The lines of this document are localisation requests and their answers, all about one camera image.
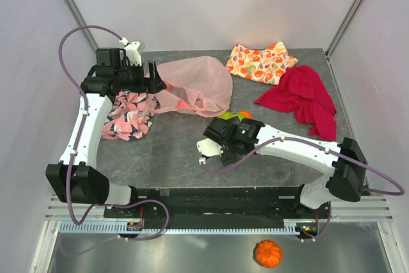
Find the green fake apple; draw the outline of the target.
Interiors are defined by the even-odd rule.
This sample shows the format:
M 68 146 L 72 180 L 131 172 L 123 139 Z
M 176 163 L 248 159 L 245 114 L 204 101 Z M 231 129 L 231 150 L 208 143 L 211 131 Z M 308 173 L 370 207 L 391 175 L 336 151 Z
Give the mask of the green fake apple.
M 240 120 L 238 113 L 233 113 L 230 111 L 226 111 L 222 115 L 218 116 L 218 118 L 223 119 L 223 120 Z

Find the orange fake orange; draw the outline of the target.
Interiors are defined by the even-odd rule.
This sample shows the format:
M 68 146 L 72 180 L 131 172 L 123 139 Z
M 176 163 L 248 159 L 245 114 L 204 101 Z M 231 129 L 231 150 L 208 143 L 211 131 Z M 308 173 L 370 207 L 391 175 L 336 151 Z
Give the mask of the orange fake orange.
M 248 119 L 253 119 L 252 114 L 248 111 L 239 111 L 239 114 L 241 114 L 242 116 L 248 118 Z

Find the pink translucent plastic bag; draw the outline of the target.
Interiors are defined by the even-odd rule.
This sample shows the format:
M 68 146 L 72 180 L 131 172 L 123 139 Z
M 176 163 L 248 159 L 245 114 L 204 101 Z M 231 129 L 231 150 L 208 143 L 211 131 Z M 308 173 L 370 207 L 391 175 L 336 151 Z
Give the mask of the pink translucent plastic bag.
M 213 118 L 230 106 L 233 80 L 228 69 L 216 58 L 200 56 L 157 66 L 166 89 L 154 95 L 154 114 L 179 112 Z

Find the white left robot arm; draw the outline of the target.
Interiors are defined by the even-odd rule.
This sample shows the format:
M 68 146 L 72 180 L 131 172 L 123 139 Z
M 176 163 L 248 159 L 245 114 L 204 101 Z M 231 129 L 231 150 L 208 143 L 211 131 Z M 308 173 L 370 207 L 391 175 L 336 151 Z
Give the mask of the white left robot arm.
M 135 189 L 111 183 L 96 169 L 101 134 L 114 99 L 122 90 L 156 94 L 166 88 L 154 61 L 138 64 L 128 48 L 101 48 L 96 64 L 81 82 L 80 106 L 68 145 L 56 164 L 45 170 L 52 189 L 63 203 L 118 205 L 125 217 L 135 217 L 140 202 Z

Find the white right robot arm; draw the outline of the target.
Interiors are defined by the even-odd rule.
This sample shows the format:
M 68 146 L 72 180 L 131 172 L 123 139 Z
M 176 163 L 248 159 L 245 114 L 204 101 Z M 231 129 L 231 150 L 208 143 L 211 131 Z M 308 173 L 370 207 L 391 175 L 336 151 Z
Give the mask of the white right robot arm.
M 333 199 L 358 202 L 364 191 L 367 160 L 358 143 L 350 138 L 342 142 L 320 141 L 296 136 L 261 121 L 232 116 L 214 118 L 197 142 L 205 165 L 210 157 L 220 157 L 229 171 L 251 155 L 268 155 L 313 168 L 321 176 L 304 183 L 293 201 L 294 213 L 309 217 L 317 208 Z

